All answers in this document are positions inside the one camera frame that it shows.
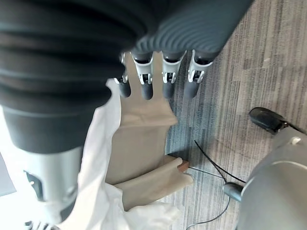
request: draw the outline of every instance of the black shoe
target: black shoe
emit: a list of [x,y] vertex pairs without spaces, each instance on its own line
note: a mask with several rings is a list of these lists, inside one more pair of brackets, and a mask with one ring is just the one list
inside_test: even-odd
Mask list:
[[267,130],[273,135],[277,134],[279,131],[286,127],[292,127],[297,131],[306,134],[306,132],[301,128],[296,127],[295,125],[286,121],[283,116],[263,107],[253,108],[249,112],[249,117],[253,123]]

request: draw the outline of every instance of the white fabric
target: white fabric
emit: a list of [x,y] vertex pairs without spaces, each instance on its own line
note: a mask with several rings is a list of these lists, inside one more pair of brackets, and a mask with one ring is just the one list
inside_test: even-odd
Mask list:
[[[112,98],[105,106],[96,109],[87,135],[75,207],[71,215],[58,227],[61,230],[165,230],[178,218],[177,208],[154,202],[125,212],[121,190],[104,182],[111,154],[112,136],[120,124],[118,86],[113,80],[108,82],[108,86],[113,92]],[[1,130],[7,136],[3,116],[0,119]],[[26,215],[33,217],[33,213],[37,218],[39,213],[35,211],[33,200],[29,199],[31,191],[24,188],[26,183],[21,180],[22,173],[17,170],[18,159],[9,152],[13,149],[12,143],[8,139],[5,139],[5,142],[2,141],[0,151],[18,192],[8,195],[8,199],[5,199],[6,196],[0,197],[0,217],[7,216],[8,209],[11,215],[6,219],[9,226],[1,226],[1,229],[18,229],[12,228],[12,225],[29,220]]]

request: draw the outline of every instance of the black wire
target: black wire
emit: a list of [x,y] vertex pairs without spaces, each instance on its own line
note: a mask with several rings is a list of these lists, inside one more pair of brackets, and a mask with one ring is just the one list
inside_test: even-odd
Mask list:
[[189,167],[189,169],[194,169],[194,170],[196,170],[196,171],[199,171],[199,172],[202,172],[202,173],[205,173],[205,174],[209,174],[209,175],[211,175],[211,176],[216,176],[216,177],[218,177],[218,178],[222,178],[220,175],[218,175],[218,174],[214,174],[214,173],[211,173],[211,172],[206,172],[206,171],[204,171],[204,170],[201,170],[201,169],[197,169],[197,168],[193,168],[193,167]]
[[230,203],[230,197],[228,197],[228,202],[227,202],[226,207],[224,208],[224,210],[223,210],[219,215],[217,215],[216,217],[214,217],[213,219],[210,219],[210,220],[206,220],[206,221],[203,221],[203,222],[196,222],[196,223],[190,224],[190,225],[186,228],[186,230],[188,230],[189,228],[191,228],[191,227],[193,227],[193,226],[195,226],[195,225],[206,224],[206,223],[209,223],[209,222],[212,222],[212,221],[218,219],[219,217],[221,217],[221,216],[227,211],[227,209],[228,209],[228,207],[229,207],[229,203]]
[[211,162],[211,164],[217,169],[217,171],[221,174],[221,172],[218,170],[222,170],[224,173],[228,174],[229,176],[235,178],[236,180],[246,183],[246,181],[241,180],[240,178],[237,178],[236,176],[232,175],[231,173],[227,172],[225,169],[223,169],[222,167],[220,167],[218,164],[216,164],[206,153],[205,151],[199,146],[199,144],[197,143],[196,140],[194,140],[195,144],[197,145],[197,147],[200,149],[200,151],[203,153],[203,155]]

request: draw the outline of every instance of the metal bracket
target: metal bracket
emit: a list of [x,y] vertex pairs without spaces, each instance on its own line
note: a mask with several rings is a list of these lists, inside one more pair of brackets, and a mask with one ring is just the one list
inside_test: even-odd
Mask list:
[[207,68],[212,65],[212,62],[201,65],[195,62],[195,50],[192,51],[191,62],[188,70],[188,81],[193,82],[197,80],[200,83],[207,72]]
[[140,79],[140,83],[144,84],[152,84],[153,82],[153,57],[151,58],[150,62],[141,64],[137,61],[134,61],[136,71],[138,72],[138,76]]
[[163,82],[164,83],[168,83],[169,82],[168,76],[170,76],[170,75],[171,75],[170,82],[172,84],[175,83],[177,75],[178,75],[178,71],[179,71],[179,68],[180,68],[181,61],[182,61],[183,57],[185,56],[185,54],[186,54],[186,51],[181,56],[180,60],[177,61],[177,62],[168,62],[168,61],[166,61],[163,58],[163,54],[162,54],[162,60],[163,60],[162,76],[163,76]]
[[[119,56],[119,60],[120,62],[125,66],[126,68],[126,62],[125,62],[125,53],[122,53]],[[121,76],[121,78],[114,78],[114,81],[116,82],[116,84],[119,84],[120,82],[122,83],[127,83],[128,81],[128,75],[127,75],[127,71],[125,70],[125,72],[123,73],[123,75]]]

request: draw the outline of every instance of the robotic hand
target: robotic hand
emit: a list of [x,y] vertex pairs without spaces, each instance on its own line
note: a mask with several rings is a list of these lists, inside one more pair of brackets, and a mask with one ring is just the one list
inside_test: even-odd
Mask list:
[[118,57],[134,56],[145,99],[153,94],[151,53],[163,51],[166,97],[186,50],[194,50],[186,94],[193,97],[252,0],[2,0],[0,104],[26,177],[50,223],[71,213],[87,130],[116,78]]

